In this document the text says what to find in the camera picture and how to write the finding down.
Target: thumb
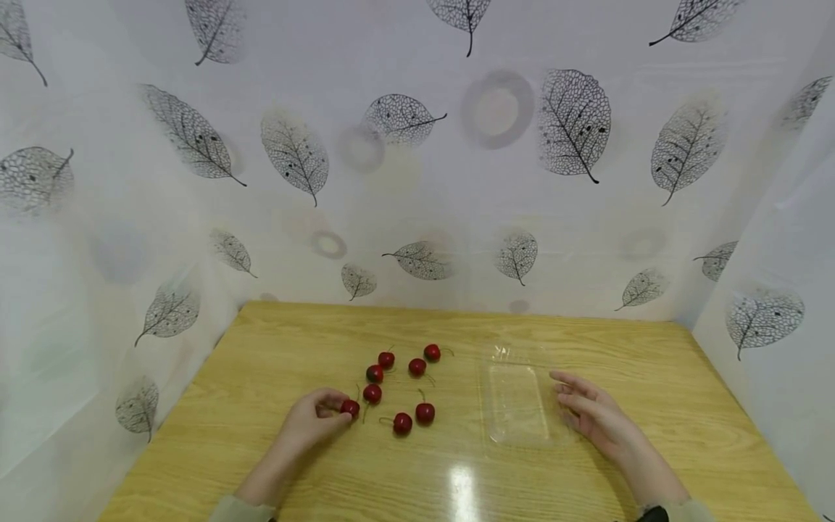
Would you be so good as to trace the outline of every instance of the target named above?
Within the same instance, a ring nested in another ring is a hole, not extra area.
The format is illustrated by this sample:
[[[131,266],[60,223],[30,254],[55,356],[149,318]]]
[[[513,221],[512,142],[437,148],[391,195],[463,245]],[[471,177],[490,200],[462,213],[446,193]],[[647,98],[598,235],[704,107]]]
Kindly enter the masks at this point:
[[[557,400],[566,408],[576,413],[584,413],[594,420],[600,420],[606,413],[606,408],[602,404],[575,393],[561,393],[557,396]]]

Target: person's left hand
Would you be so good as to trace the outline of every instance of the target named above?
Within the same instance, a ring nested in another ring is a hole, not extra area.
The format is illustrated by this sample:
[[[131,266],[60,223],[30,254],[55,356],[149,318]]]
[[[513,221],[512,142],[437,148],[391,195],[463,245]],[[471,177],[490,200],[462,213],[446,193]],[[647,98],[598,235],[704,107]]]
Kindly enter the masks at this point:
[[[352,421],[350,413],[339,413],[342,403],[349,398],[332,388],[319,388],[300,398],[290,408],[273,446],[284,454],[300,457],[340,433]]]

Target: leaf print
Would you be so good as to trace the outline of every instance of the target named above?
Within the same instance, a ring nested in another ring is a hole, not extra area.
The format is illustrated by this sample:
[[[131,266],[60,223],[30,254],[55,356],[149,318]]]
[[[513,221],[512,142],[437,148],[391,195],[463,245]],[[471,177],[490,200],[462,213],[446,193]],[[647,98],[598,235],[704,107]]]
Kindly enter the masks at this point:
[[[255,279],[258,279],[258,276],[250,271],[250,267],[252,266],[250,254],[237,237],[227,231],[215,228],[211,232],[210,238],[212,250],[215,252],[215,257],[218,260],[237,271],[246,272]]]
[[[670,32],[650,42],[650,47],[668,38],[680,42],[704,42],[719,34],[745,0],[681,0]]]
[[[470,35],[470,46],[467,58],[473,53],[473,33],[490,0],[426,0],[435,16],[456,29],[467,31]]]
[[[267,111],[261,119],[261,143],[278,173],[299,190],[313,196],[325,186],[330,164],[325,145],[304,123],[292,121],[280,110]]]
[[[226,145],[211,124],[199,112],[173,94],[153,85],[140,85],[145,103],[165,128],[180,159],[201,178],[232,178],[232,161]]]
[[[44,147],[16,150],[0,160],[0,202],[16,215],[36,217],[59,210],[72,192],[73,171],[66,158]]]
[[[727,113],[714,94],[687,101],[658,134],[652,150],[652,179],[670,192],[665,206],[678,190],[701,178],[725,149]]]
[[[539,108],[539,163],[559,175],[591,175],[612,127],[609,99],[597,80],[573,69],[551,69]]]
[[[238,63],[243,55],[246,13],[239,0],[185,0],[191,30],[203,56],[217,63]]]
[[[494,265],[498,271],[512,279],[518,279],[524,286],[522,277],[534,266],[537,254],[536,239],[528,232],[514,232],[504,238],[504,247],[498,251]]]
[[[452,267],[446,261],[442,261],[435,253],[434,247],[428,241],[409,243],[393,254],[400,267],[410,276],[427,281],[438,281],[453,275]]]
[[[768,346],[794,332],[805,313],[803,300],[793,291],[761,288],[751,295],[736,294],[725,317],[736,359],[742,360],[742,350]]]
[[[150,442],[158,401],[156,383],[148,377],[138,378],[119,395],[116,420],[131,433],[147,433]]]
[[[782,119],[782,126],[802,129],[815,112],[817,102],[823,97],[830,82],[832,82],[832,76],[816,79],[795,94],[788,103],[788,111]]]
[[[353,301],[356,297],[367,296],[375,291],[377,289],[377,277],[357,265],[346,263],[342,267],[342,284],[351,294],[351,299],[348,301]]]
[[[29,26],[21,0],[0,0],[0,53],[31,63],[38,71],[43,86],[47,87],[47,79],[32,55],[32,39],[29,37]]]
[[[197,321],[200,295],[183,283],[178,286],[163,283],[145,313],[145,325],[134,346],[146,334],[173,337],[185,332]]]
[[[637,307],[664,295],[669,282],[666,277],[655,268],[648,268],[638,272],[624,290],[622,307]]]
[[[405,94],[386,94],[372,102],[362,122],[387,144],[417,147],[429,137],[435,122],[446,117],[433,118],[422,103]]]
[[[736,249],[736,243],[737,241],[731,241],[730,243],[719,245],[708,252],[706,256],[697,257],[693,261],[703,259],[701,273],[705,274],[711,281],[719,281],[719,276],[722,275],[722,271],[725,270],[725,265],[727,265],[734,249]]]

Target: person's right hand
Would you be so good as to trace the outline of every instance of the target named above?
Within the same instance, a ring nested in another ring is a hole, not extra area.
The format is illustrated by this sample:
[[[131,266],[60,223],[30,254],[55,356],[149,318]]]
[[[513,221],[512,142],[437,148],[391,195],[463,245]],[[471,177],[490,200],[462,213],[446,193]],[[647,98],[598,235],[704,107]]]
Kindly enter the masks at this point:
[[[564,421],[582,433],[606,458],[619,467],[648,445],[646,437],[603,389],[571,373],[552,370],[559,403],[569,411]]]

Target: sleeve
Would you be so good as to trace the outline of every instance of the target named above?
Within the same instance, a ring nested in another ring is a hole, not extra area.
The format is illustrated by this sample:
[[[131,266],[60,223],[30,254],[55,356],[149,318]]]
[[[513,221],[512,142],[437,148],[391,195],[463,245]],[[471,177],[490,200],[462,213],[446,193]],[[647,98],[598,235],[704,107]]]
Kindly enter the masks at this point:
[[[696,500],[666,504],[649,509],[638,522],[715,522],[711,512]]]
[[[252,506],[232,495],[217,504],[209,522],[268,522],[276,508],[268,505]]]

